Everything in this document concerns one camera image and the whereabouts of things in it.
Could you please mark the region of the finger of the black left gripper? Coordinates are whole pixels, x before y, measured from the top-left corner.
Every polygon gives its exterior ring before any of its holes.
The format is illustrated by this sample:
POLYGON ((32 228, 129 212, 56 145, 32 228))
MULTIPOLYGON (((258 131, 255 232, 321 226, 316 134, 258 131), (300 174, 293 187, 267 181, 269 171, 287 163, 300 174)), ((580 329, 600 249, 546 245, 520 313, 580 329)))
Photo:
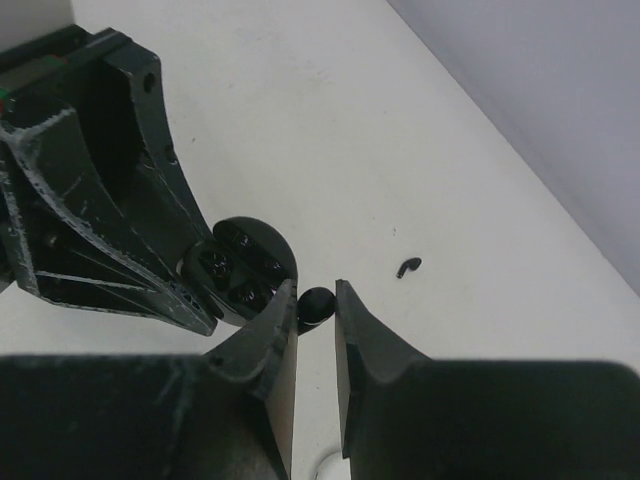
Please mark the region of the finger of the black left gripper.
POLYGON ((217 304, 185 270, 211 233, 162 99, 11 99, 1 196, 1 238, 21 289, 58 306, 213 333, 217 304))

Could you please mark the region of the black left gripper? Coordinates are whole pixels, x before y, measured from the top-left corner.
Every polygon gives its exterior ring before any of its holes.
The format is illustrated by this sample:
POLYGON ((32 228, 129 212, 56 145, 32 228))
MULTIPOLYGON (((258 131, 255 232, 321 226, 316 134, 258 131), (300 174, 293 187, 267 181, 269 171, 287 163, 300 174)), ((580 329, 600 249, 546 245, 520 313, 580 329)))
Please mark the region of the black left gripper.
POLYGON ((175 280, 211 235, 181 169, 161 62, 107 28, 77 25, 1 54, 1 128, 67 128, 64 250, 82 280, 175 280))

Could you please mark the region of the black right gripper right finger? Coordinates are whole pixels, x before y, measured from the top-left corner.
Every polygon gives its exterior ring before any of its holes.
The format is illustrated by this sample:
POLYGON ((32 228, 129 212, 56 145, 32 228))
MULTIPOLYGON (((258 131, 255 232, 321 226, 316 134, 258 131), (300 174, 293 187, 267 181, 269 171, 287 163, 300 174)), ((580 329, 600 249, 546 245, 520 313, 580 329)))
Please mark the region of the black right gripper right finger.
POLYGON ((435 360, 336 284, 341 450, 355 479, 635 479, 639 378, 615 362, 435 360))

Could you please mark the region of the black earbud charging case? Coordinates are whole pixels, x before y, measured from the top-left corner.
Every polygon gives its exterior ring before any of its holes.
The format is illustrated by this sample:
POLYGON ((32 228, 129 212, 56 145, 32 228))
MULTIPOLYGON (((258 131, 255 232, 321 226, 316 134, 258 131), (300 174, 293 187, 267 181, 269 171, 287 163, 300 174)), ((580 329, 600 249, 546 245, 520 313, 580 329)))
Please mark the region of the black earbud charging case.
POLYGON ((180 275, 214 319, 242 326, 261 313, 282 282, 298 279, 293 250, 268 223, 244 216, 217 222, 185 254, 180 275))

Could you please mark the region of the white earbud charging case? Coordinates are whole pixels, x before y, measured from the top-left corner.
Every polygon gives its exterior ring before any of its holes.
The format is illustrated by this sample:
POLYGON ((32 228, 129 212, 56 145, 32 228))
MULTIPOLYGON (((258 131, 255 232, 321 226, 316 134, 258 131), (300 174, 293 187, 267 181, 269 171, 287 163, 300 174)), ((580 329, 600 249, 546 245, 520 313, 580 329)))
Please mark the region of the white earbud charging case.
POLYGON ((340 452, 323 458, 311 476, 312 480, 351 480, 350 462, 340 452))

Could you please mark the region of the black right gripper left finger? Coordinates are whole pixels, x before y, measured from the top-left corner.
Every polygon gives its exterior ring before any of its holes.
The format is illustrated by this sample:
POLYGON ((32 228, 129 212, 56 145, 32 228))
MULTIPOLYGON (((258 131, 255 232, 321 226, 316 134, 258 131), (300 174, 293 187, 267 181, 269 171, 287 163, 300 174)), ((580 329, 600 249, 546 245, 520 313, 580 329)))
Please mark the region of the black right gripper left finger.
POLYGON ((287 479, 297 289, 201 355, 1 360, 5 479, 287 479))

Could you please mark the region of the black earbud front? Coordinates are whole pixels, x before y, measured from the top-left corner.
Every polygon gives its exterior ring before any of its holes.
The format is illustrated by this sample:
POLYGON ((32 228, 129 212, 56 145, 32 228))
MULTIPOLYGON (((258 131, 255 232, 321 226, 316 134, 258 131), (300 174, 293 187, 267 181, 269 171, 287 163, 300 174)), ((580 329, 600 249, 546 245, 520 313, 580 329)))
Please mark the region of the black earbud front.
POLYGON ((335 313, 334 293, 325 287, 306 290, 297 302, 298 334, 310 332, 335 313))

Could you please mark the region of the black earbud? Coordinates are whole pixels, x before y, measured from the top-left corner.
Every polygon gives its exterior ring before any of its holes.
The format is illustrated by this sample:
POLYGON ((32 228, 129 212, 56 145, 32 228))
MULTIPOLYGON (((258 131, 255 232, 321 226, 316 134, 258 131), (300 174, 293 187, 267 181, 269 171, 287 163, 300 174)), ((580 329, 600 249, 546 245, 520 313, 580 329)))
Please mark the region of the black earbud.
POLYGON ((334 293, 325 287, 306 290, 297 302, 298 334, 310 332, 335 313, 334 293))
POLYGON ((403 261, 396 272, 396 278, 402 279, 408 272, 416 271, 421 264, 422 259, 420 257, 412 257, 403 261))

